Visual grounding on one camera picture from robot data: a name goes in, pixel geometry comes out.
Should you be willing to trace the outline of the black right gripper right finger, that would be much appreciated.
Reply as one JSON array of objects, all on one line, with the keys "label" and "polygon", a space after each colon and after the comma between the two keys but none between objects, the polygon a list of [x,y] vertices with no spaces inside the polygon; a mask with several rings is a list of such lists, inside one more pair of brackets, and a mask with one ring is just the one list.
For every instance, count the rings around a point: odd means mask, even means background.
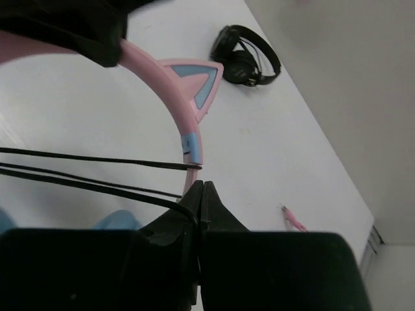
[{"label": "black right gripper right finger", "polygon": [[204,310],[369,310],[349,244],[336,233],[250,231],[204,184],[200,202]]}]

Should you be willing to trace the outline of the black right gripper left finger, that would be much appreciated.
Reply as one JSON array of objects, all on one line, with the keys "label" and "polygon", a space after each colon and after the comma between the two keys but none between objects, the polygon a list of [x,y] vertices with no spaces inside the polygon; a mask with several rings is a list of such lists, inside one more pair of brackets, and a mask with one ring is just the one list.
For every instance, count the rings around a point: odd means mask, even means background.
[{"label": "black right gripper left finger", "polygon": [[141,229],[9,229],[2,310],[189,310],[196,301],[203,183]]}]

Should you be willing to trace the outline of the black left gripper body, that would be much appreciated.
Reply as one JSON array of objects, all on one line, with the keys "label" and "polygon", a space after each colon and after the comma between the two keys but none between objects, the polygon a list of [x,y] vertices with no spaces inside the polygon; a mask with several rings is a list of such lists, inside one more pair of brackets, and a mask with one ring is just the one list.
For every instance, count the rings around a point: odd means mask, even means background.
[{"label": "black left gripper body", "polygon": [[1,63],[77,52],[103,67],[115,67],[129,12],[129,1],[2,1]]}]

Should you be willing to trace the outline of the pink blue cat-ear headphones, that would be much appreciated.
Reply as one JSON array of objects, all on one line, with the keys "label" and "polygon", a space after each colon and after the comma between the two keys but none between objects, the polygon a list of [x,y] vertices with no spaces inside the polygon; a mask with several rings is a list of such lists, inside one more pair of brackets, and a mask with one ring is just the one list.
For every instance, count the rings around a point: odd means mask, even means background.
[{"label": "pink blue cat-ear headphones", "polygon": [[[183,153],[183,163],[134,160],[133,164],[186,171],[183,191],[187,192],[197,180],[198,171],[203,163],[199,124],[217,94],[224,68],[219,63],[205,60],[156,60],[126,39],[120,41],[120,48],[121,59],[118,64],[142,79],[164,103],[180,133]],[[18,165],[3,167],[1,172],[4,175],[113,194],[175,209],[186,216],[190,215],[189,211],[179,203],[160,199],[159,191],[106,183],[40,168]]]}]

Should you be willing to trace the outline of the black headphones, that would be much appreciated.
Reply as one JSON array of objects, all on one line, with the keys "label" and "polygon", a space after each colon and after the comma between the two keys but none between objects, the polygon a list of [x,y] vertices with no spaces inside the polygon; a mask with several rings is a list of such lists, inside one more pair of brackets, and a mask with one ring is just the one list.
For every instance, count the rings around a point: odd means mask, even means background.
[{"label": "black headphones", "polygon": [[[273,74],[263,74],[260,59],[246,47],[251,45],[270,62]],[[242,25],[226,25],[215,39],[210,58],[224,66],[223,78],[248,87],[271,84],[281,73],[281,62],[273,48],[256,32]]]}]

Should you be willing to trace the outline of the pink gaming headset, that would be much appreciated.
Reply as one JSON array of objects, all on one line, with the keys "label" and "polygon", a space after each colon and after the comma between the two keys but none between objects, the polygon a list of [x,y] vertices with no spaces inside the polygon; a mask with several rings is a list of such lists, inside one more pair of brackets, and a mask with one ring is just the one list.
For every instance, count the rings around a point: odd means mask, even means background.
[{"label": "pink gaming headset", "polygon": [[297,218],[294,216],[292,211],[288,209],[286,206],[281,206],[281,211],[283,213],[286,227],[288,229],[295,228],[300,232],[307,232],[307,228],[297,220]]}]

